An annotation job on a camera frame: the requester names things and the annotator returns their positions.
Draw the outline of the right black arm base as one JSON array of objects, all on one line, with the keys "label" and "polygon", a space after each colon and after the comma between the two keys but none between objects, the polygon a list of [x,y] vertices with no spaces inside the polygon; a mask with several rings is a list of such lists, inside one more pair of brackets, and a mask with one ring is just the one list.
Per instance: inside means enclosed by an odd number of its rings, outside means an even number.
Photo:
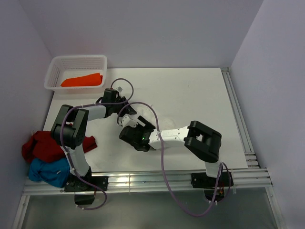
[{"label": "right black arm base", "polygon": [[[204,195],[208,201],[211,201],[214,194],[214,188],[216,184],[216,178],[208,177],[205,172],[191,173],[191,185],[193,188],[201,188],[204,190]],[[222,201],[229,190],[225,191],[225,188],[232,188],[234,185],[231,172],[223,172],[218,181],[217,192],[215,201]]]}]

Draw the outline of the white printed t-shirt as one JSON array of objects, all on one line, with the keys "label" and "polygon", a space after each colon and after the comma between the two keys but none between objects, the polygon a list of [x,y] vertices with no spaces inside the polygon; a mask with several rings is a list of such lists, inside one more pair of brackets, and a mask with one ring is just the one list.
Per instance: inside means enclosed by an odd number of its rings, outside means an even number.
[{"label": "white printed t-shirt", "polygon": [[[155,119],[155,116],[154,116],[153,112],[151,111],[151,109],[149,109],[146,106],[139,105],[135,108],[135,110],[138,115],[141,115],[147,121],[149,121],[154,126],[156,126],[156,119]],[[164,115],[158,114],[157,112],[156,112],[156,114],[157,114],[160,130],[169,130],[169,129],[177,128],[177,125],[175,124],[174,120],[172,120],[169,117],[166,117]]]}]

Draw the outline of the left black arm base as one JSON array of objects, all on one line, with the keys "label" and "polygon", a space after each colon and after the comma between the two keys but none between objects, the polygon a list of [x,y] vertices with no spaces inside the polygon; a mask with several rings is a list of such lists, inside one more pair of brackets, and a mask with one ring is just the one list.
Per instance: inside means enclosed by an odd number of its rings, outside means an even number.
[{"label": "left black arm base", "polygon": [[[91,177],[90,183],[98,186],[104,191],[107,190],[108,176]],[[95,193],[97,189],[84,182],[80,181],[76,176],[69,176],[67,183],[64,187],[65,193],[74,193],[74,202],[77,205],[91,205],[95,200]]]}]

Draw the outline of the white plastic basket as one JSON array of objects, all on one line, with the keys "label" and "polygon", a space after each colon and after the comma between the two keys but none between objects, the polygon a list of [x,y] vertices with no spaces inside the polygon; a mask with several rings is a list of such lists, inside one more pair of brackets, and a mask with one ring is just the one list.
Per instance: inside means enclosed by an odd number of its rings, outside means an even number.
[{"label": "white plastic basket", "polygon": [[[97,86],[62,87],[64,80],[89,74],[102,75]],[[57,94],[97,94],[103,91],[107,79],[107,57],[104,55],[64,55],[54,57],[48,67],[44,88]]]}]

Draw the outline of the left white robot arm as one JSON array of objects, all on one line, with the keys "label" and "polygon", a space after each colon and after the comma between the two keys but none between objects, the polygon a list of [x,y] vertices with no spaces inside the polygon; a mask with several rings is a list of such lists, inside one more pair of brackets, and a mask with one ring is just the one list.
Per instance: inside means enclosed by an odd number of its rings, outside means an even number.
[{"label": "left white robot arm", "polygon": [[92,178],[92,170],[85,159],[83,147],[87,123],[108,118],[112,114],[117,114],[119,120],[137,114],[129,105],[128,99],[113,88],[107,88],[103,96],[92,105],[61,106],[51,128],[51,138],[66,156],[62,162],[66,171],[63,175],[56,175],[56,180],[51,181],[51,185],[80,191],[106,184],[105,181],[96,182]]}]

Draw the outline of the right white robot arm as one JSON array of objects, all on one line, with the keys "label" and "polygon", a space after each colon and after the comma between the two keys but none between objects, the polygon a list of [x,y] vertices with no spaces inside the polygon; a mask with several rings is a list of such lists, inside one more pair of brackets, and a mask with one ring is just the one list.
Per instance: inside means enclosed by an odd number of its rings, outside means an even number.
[{"label": "right white robot arm", "polygon": [[182,128],[158,131],[142,116],[132,119],[129,114],[119,118],[119,125],[122,127],[119,139],[135,150],[148,152],[162,147],[186,147],[205,163],[208,184],[217,186],[222,181],[223,175],[219,171],[222,135],[214,129],[199,121],[191,121]]}]

